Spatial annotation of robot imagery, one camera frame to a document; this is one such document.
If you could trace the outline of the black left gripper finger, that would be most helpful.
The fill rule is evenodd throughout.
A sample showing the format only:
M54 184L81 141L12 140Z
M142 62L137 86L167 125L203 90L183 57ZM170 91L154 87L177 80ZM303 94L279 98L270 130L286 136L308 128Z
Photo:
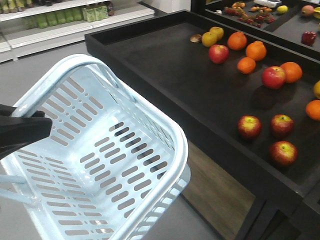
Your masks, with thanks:
M9 117L13 111L16 109L14 106L0 104L0 115ZM37 110L32 117L45 117L45 113L43 111Z
M0 118L0 158L50 135L52 120L46 117Z

